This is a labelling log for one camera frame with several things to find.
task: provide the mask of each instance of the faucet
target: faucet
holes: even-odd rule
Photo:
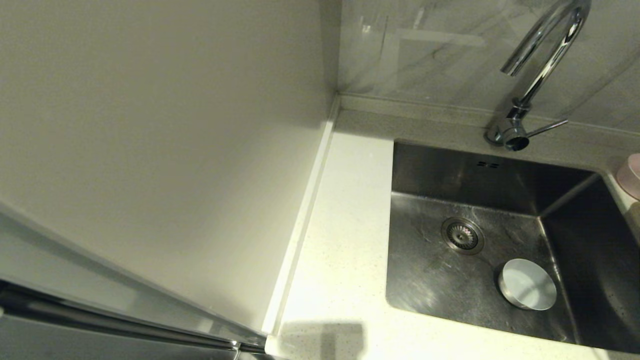
[[[567,119],[560,120],[530,133],[522,125],[522,119],[531,110],[531,100],[578,36],[589,15],[590,8],[591,0],[558,0],[522,39],[520,45],[502,66],[501,71],[507,75],[516,76],[547,35],[561,20],[569,18],[564,36],[556,44],[555,50],[542,66],[527,92],[521,98],[514,97],[513,107],[507,116],[495,121],[486,131],[484,137],[487,141],[493,145],[504,146],[507,150],[519,151],[527,147],[530,137],[569,122]]]

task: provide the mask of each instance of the backsplash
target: backsplash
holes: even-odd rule
[[[549,36],[517,77],[500,68],[554,2],[344,0],[339,89],[507,111],[560,31]],[[594,0],[576,43],[533,100],[531,115],[569,116],[572,122],[640,133],[638,17],[638,0]]]

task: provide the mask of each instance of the small bowl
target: small bowl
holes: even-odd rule
[[[498,278],[504,297],[525,310],[548,310],[557,298],[556,285],[545,269],[525,259],[509,260]]]
[[[622,190],[640,200],[640,154],[629,156],[618,170],[616,179]]]

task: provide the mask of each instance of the stainless steel sink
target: stainless steel sink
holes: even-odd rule
[[[447,231],[450,218],[471,226]],[[513,258],[551,275],[558,290],[551,309],[526,311],[502,296],[497,276]],[[387,301],[640,353],[639,245],[603,179],[586,170],[396,142]]]

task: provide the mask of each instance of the drain strainer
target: drain strainer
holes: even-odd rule
[[[474,255],[484,247],[480,228],[465,218],[448,218],[442,224],[442,238],[455,251]]]

